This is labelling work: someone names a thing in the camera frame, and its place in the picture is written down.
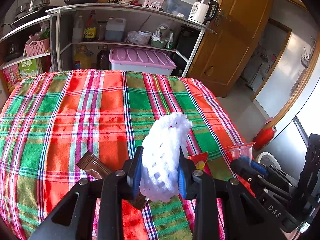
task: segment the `yellow label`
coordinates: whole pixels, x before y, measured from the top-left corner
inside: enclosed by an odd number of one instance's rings
[[[84,39],[92,39],[96,36],[96,27],[86,27],[83,29],[83,38]]]

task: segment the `cardboard box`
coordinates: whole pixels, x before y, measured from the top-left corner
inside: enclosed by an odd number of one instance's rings
[[[20,75],[18,64],[5,68],[3,70],[3,75],[10,93],[14,90],[18,83],[23,80]]]
[[[26,77],[33,77],[43,73],[41,59],[34,58],[22,61],[19,63],[19,70],[21,77],[24,79]]]

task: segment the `red thermos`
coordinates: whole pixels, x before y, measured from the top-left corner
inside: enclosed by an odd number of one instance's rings
[[[255,144],[253,145],[256,151],[260,150],[263,146],[265,146],[275,135],[276,128],[262,128],[258,134],[253,138]]]

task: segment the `storage box with pink lid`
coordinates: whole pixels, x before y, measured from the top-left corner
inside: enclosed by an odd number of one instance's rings
[[[110,50],[112,70],[137,71],[169,76],[175,63],[163,52],[115,47]]]

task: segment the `green box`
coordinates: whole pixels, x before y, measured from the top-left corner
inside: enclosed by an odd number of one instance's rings
[[[41,59],[34,58],[19,63],[19,70],[22,78],[33,77],[43,73]]]

